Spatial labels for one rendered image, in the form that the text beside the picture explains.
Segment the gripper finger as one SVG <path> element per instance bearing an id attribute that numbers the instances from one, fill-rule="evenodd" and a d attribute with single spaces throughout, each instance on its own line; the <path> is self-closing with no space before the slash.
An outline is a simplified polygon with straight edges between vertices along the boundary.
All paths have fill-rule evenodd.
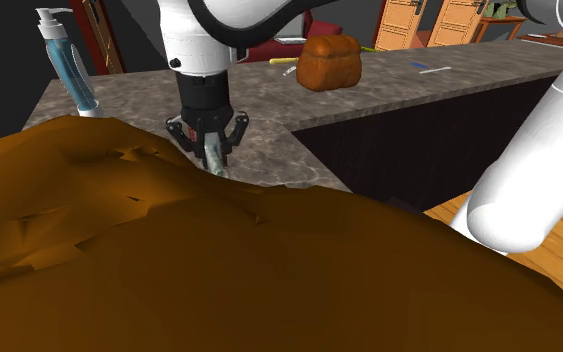
<path id="1" fill-rule="evenodd" d="M 231 154 L 234 147 L 238 147 L 249 125 L 249 117 L 244 111 L 237 111 L 235 114 L 235 126 L 233 131 L 226 136 L 225 132 L 220 134 L 221 152 Z"/>
<path id="2" fill-rule="evenodd" d="M 196 157 L 201 156 L 201 145 L 196 131 L 184 123 L 180 116 L 167 119 L 165 125 L 169 134 L 185 152 L 191 152 Z"/>

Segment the grey metal utensil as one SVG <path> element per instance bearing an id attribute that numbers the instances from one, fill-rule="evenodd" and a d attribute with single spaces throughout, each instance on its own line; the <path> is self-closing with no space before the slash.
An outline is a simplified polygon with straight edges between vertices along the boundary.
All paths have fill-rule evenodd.
<path id="1" fill-rule="evenodd" d="M 223 162 L 221 141 L 216 132 L 205 134 L 204 152 L 207 170 L 213 175 L 227 178 L 228 174 Z"/>

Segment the red sofa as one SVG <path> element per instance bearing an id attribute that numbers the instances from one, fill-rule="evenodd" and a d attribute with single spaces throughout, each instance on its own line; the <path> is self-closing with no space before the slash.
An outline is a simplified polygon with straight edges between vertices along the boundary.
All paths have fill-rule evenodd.
<path id="1" fill-rule="evenodd" d="M 339 35 L 343 31 L 341 26 L 315 20 L 309 10 L 304 12 L 303 22 L 303 34 L 307 39 L 313 36 Z M 244 63 L 269 61 L 273 58 L 299 57 L 302 49 L 302 44 L 282 44 L 270 39 L 259 46 L 249 48 L 248 58 L 244 60 Z"/>

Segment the brown bread loaf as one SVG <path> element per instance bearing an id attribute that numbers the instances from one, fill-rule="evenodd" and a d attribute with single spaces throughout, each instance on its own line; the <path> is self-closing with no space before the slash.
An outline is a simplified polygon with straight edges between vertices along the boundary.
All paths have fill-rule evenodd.
<path id="1" fill-rule="evenodd" d="M 304 88 L 323 92 L 357 85 L 362 75 L 361 48 L 345 34 L 309 38 L 297 61 L 296 80 Z"/>

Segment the dark red framed panel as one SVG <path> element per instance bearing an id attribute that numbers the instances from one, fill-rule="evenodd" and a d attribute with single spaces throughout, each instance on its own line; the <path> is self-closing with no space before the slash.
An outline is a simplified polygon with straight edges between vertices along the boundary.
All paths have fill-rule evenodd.
<path id="1" fill-rule="evenodd" d="M 68 0 L 98 75 L 126 72 L 102 0 Z"/>

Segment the large brown lumpy object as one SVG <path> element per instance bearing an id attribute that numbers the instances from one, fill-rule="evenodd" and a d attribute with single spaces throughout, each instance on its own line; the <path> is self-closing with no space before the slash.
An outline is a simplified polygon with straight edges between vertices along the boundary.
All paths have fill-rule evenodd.
<path id="1" fill-rule="evenodd" d="M 62 116 L 0 139 L 0 352 L 563 352 L 563 291 L 429 217 Z"/>

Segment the blue pump dispenser bottle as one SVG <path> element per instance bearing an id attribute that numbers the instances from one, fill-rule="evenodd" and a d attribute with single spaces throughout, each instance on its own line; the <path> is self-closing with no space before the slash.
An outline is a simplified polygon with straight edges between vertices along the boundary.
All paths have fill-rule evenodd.
<path id="1" fill-rule="evenodd" d="M 40 17 L 37 25 L 47 55 L 59 80 L 73 98 L 82 117 L 103 117 L 104 112 L 95 97 L 90 77 L 76 46 L 70 40 L 65 27 L 54 18 L 54 14 L 68 12 L 70 8 L 36 8 Z"/>

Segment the light wooden door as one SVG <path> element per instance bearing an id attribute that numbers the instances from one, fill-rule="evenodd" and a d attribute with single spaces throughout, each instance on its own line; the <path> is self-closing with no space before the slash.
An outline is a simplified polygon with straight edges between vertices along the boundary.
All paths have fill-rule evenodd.
<path id="1" fill-rule="evenodd" d="M 426 5 L 425 0 L 385 0 L 374 49 L 409 49 Z"/>
<path id="2" fill-rule="evenodd" d="M 469 44 L 487 0 L 443 0 L 427 47 Z"/>

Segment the orange wooden side table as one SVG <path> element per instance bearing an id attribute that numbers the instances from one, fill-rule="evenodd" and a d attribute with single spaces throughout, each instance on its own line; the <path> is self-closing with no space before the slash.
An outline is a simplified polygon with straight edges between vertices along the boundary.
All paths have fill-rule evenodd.
<path id="1" fill-rule="evenodd" d="M 510 32 L 508 40 L 512 40 L 521 25 L 526 21 L 523 16 L 511 16 L 509 11 L 517 7 L 517 0 L 503 0 L 502 2 L 489 2 L 480 19 L 480 22 L 471 39 L 473 43 L 479 43 L 485 35 L 490 25 L 504 24 L 513 25 L 514 28 Z"/>

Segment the low wooden table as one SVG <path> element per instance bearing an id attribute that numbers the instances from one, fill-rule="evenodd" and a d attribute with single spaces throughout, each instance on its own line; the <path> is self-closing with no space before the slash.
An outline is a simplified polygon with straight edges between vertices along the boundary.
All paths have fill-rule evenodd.
<path id="1" fill-rule="evenodd" d="M 555 34 L 527 34 L 518 36 L 518 39 L 543 45 L 563 47 L 563 38 L 557 38 Z"/>

